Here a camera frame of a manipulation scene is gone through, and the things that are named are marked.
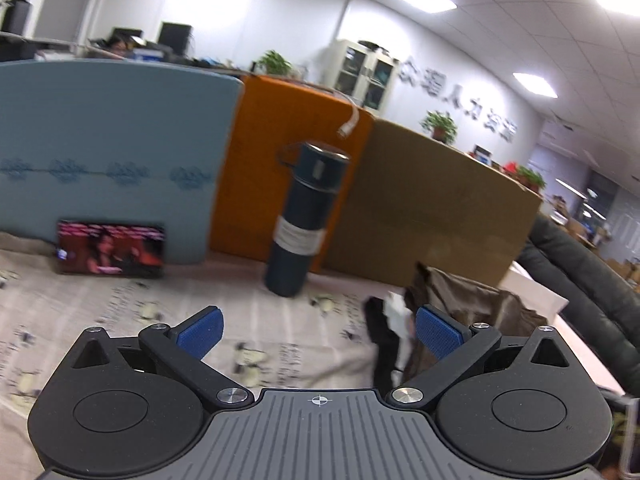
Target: chinese characters on wall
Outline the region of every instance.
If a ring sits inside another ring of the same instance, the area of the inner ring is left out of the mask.
[[[482,115],[484,105],[479,97],[469,99],[469,107],[463,107],[462,85],[454,85],[450,92],[445,92],[447,76],[430,68],[421,70],[411,57],[400,66],[399,78],[400,81],[409,83],[411,86],[421,86],[431,97],[441,98],[454,108],[463,108],[465,115],[474,121],[479,120]],[[518,127],[513,121],[502,117],[493,108],[489,108],[486,112],[484,127],[498,133],[507,142],[512,142],[518,131]]]

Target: potted plant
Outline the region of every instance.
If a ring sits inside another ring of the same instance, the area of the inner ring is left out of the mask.
[[[518,166],[516,169],[516,179],[524,186],[539,193],[546,187],[545,179],[537,171],[530,170],[526,166]]]
[[[265,52],[258,60],[257,65],[261,66],[267,74],[271,75],[287,75],[291,70],[291,63],[275,50]]]
[[[429,112],[422,122],[420,122],[420,126],[422,126],[425,132],[433,132],[431,136],[433,140],[443,142],[444,144],[453,144],[458,134],[458,127],[448,112],[446,114]]]

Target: thermos bottle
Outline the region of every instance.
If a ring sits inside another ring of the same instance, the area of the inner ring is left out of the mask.
[[[324,227],[340,191],[349,156],[323,144],[307,141],[298,163],[282,215],[273,234],[264,283],[279,296],[300,292],[324,239]]]

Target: blue gripper pad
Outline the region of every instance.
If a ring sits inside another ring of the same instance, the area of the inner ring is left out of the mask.
[[[464,343],[458,330],[423,306],[415,315],[415,335],[438,360],[444,359]]]
[[[188,324],[183,330],[180,329],[185,323],[181,323],[176,327],[180,332],[177,333],[175,343],[198,360],[202,359],[218,344],[222,339],[225,327],[220,309],[207,307],[205,310],[208,312],[201,311],[196,316],[193,316],[200,317]]]

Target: blue floral pattern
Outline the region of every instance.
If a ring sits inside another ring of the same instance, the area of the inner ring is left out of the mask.
[[[25,180],[31,171],[33,166],[21,158],[6,158],[0,163],[0,173],[5,174],[9,180]]]
[[[80,177],[87,173],[86,166],[78,164],[68,158],[67,160],[52,160],[49,165],[49,174],[60,184],[70,184],[77,182]]]
[[[173,168],[169,174],[169,179],[184,191],[202,189],[205,184],[213,182],[213,176],[210,172],[206,173],[195,166]]]
[[[150,171],[149,168],[137,166],[133,162],[112,162],[107,168],[107,176],[119,186],[139,186],[143,178],[149,178]]]

